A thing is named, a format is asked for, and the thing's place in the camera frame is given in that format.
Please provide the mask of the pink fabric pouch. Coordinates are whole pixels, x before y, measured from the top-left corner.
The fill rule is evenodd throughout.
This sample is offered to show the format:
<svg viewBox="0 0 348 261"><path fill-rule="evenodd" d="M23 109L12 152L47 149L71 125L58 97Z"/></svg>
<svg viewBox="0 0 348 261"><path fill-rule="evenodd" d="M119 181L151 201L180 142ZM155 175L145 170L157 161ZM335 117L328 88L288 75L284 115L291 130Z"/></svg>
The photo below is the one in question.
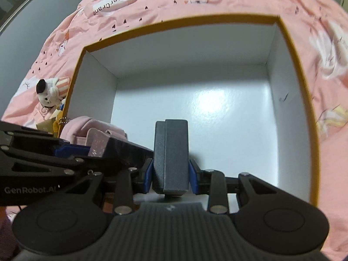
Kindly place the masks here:
<svg viewBox="0 0 348 261"><path fill-rule="evenodd" d="M124 130L100 120L88 116L80 116L70 120L60 134L60 138L71 144L90 146L92 135L100 131L119 139L126 140L127 134Z"/></svg>

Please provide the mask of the purple photo card box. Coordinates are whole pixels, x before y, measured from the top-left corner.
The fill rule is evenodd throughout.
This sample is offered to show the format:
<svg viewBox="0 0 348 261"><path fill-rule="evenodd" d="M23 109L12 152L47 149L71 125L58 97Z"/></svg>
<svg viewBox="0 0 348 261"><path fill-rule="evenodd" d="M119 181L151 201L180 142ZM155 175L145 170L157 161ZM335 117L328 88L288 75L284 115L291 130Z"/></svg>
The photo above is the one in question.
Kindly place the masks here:
<svg viewBox="0 0 348 261"><path fill-rule="evenodd" d="M141 169L153 151L131 141L96 131L92 135L89 157L109 159L118 166Z"/></svg>

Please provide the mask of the brown blue plush toy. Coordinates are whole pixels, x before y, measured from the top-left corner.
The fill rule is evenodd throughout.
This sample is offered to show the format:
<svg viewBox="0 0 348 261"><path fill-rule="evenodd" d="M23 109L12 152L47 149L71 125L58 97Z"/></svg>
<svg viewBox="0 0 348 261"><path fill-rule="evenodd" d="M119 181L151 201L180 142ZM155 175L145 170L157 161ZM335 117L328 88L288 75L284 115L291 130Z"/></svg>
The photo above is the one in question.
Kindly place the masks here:
<svg viewBox="0 0 348 261"><path fill-rule="evenodd" d="M59 105L56 106L56 110L55 112L52 114L53 117L56 117L58 115L60 115L64 109L65 106L65 98L62 99L59 103Z"/></svg>

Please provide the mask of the pink patterned bedsheet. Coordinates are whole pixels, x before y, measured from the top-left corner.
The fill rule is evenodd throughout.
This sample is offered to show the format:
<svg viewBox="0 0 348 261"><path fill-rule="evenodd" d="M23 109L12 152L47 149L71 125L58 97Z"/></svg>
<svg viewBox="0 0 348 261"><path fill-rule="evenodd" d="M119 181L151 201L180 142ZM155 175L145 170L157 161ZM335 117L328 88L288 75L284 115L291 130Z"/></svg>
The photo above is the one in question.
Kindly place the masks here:
<svg viewBox="0 0 348 261"><path fill-rule="evenodd" d="M320 140L318 205L330 233L323 253L347 256L347 13L334 0L82 0L49 35L3 120L33 127L48 119L34 94L40 77L71 77L81 50L143 25L213 13L274 16L297 50Z"/></svg>

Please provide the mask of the white black plush keychain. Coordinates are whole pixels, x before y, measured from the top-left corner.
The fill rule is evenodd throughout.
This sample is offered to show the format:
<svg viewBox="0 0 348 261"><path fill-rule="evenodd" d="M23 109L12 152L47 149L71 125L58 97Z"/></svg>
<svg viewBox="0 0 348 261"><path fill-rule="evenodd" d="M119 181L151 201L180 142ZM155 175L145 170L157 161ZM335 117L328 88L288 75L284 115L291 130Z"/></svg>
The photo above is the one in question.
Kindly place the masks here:
<svg viewBox="0 0 348 261"><path fill-rule="evenodd" d="M48 109L65 103L70 86L69 77L40 79L36 84L36 93L40 104Z"/></svg>

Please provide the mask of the dark grey small box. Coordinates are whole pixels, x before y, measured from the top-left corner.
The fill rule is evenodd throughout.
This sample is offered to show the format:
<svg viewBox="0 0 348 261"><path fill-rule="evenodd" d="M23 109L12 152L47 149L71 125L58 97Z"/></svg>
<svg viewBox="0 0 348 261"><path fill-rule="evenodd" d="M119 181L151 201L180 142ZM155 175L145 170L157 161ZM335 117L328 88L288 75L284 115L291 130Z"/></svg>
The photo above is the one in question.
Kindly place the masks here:
<svg viewBox="0 0 348 261"><path fill-rule="evenodd" d="M153 158L153 190L182 196L189 189L189 144L186 120L157 121Z"/></svg>

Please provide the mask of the orange cardboard box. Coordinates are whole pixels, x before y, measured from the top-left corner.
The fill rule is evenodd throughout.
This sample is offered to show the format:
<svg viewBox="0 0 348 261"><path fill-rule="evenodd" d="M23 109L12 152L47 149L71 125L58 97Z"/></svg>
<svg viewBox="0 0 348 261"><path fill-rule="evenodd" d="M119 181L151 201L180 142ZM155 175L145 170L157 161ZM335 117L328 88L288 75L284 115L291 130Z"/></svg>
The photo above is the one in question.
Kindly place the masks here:
<svg viewBox="0 0 348 261"><path fill-rule="evenodd" d="M157 121L188 122L203 169L243 171L318 203L315 115L294 40L279 16L169 20L84 46L62 124L89 116L153 148Z"/></svg>

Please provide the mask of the gold cardboard box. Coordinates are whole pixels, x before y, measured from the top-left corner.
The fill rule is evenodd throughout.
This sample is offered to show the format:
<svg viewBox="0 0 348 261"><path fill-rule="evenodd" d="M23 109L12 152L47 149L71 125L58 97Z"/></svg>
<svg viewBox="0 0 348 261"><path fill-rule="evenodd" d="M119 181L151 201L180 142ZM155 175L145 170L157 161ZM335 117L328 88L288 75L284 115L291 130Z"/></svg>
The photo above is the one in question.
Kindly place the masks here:
<svg viewBox="0 0 348 261"><path fill-rule="evenodd" d="M55 134L57 132L57 123L55 118L48 119L36 124L37 130Z"/></svg>

